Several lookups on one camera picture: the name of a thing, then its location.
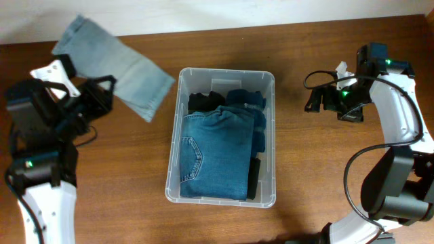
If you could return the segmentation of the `light blue jeans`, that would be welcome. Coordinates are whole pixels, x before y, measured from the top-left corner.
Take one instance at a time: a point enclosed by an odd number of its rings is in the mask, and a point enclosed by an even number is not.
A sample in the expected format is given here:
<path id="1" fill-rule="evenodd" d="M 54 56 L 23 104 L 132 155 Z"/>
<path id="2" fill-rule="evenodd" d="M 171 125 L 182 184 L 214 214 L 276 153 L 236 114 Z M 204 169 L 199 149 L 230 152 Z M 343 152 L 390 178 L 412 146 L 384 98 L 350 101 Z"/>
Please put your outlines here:
<path id="1" fill-rule="evenodd" d="M 152 60 L 81 15 L 69 24 L 52 54 L 68 55 L 80 77 L 114 76 L 114 95 L 147 122 L 175 82 Z"/>

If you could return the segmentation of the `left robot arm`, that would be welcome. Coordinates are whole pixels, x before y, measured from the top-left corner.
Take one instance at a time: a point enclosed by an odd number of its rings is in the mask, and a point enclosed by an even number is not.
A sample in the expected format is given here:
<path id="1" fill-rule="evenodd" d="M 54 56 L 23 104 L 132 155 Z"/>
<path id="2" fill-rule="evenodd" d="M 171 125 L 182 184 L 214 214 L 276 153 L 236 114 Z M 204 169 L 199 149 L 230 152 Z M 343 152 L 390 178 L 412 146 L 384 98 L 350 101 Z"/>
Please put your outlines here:
<path id="1" fill-rule="evenodd" d="M 79 95 L 53 99 L 51 88 L 63 84 L 40 79 L 21 81 L 7 90 L 12 163 L 5 183 L 18 200 L 27 243 L 74 243 L 79 136 L 113 107 L 114 76 L 88 79 Z"/>

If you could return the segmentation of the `medium blue jeans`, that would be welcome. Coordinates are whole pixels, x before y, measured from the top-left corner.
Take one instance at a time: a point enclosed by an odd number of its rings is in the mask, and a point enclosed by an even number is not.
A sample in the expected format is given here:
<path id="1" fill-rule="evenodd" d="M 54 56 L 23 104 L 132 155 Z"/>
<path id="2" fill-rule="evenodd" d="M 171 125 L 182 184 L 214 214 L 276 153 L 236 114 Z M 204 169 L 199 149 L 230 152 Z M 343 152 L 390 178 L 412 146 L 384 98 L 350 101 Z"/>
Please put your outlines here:
<path id="1" fill-rule="evenodd" d="M 183 117 L 180 196 L 246 200 L 254 116 L 219 106 Z"/>

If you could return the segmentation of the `blue shirt bundle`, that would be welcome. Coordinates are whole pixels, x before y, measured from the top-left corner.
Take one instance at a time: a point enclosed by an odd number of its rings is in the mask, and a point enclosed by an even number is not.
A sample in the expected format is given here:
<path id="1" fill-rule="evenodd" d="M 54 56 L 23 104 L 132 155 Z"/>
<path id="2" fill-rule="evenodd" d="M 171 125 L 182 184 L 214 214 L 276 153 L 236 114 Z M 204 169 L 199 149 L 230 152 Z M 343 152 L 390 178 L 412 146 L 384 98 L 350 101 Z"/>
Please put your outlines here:
<path id="1" fill-rule="evenodd" d="M 250 92 L 245 89 L 234 89 L 226 96 L 226 105 L 235 108 L 242 108 L 254 116 L 254 128 L 252 134 L 251 157 L 256 158 L 258 153 L 266 149 L 264 131 L 267 127 L 267 120 L 264 109 L 267 99 L 260 91 Z"/>

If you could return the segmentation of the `dark green shirt bundle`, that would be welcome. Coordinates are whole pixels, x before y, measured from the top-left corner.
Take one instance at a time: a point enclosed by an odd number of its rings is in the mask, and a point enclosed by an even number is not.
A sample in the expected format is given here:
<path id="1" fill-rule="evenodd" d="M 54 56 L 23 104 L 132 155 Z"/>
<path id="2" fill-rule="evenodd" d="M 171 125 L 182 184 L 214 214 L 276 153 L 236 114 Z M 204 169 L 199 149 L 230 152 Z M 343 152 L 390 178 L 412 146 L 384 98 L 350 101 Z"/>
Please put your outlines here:
<path id="1" fill-rule="evenodd" d="M 260 159 L 251 158 L 250 159 L 250 168 L 248 174 L 248 191 L 247 198 L 250 200 L 254 200 L 256 197 L 257 185 L 258 185 L 258 177 L 260 173 Z"/>

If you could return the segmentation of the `black shirt bundle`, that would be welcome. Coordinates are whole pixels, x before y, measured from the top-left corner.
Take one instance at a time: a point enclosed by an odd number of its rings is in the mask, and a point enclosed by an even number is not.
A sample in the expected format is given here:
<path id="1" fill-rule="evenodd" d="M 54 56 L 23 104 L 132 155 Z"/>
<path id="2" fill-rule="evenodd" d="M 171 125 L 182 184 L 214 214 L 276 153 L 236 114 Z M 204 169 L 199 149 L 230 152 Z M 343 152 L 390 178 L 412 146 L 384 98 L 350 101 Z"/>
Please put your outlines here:
<path id="1" fill-rule="evenodd" d="M 188 110 L 190 114 L 212 111 L 223 105 L 225 105 L 225 98 L 214 91 L 211 91 L 208 95 L 202 93 L 189 95 Z"/>

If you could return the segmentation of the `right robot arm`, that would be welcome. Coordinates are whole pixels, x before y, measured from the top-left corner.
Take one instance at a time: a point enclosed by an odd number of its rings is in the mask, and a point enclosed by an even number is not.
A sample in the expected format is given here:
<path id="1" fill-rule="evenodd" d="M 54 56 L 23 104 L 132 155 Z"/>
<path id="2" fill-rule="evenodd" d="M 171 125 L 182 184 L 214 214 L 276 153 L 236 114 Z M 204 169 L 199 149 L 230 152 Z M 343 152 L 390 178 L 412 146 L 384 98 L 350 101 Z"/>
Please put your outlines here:
<path id="1" fill-rule="evenodd" d="M 363 108 L 376 107 L 384 155 L 365 177 L 361 203 L 349 215 L 326 224 L 301 243 L 393 243 L 393 230 L 433 217 L 433 139 L 415 93 L 415 73 L 407 61 L 391 59 L 382 43 L 357 51 L 354 73 L 341 63 L 328 83 L 311 87 L 308 113 L 330 110 L 341 121 L 363 121 Z"/>

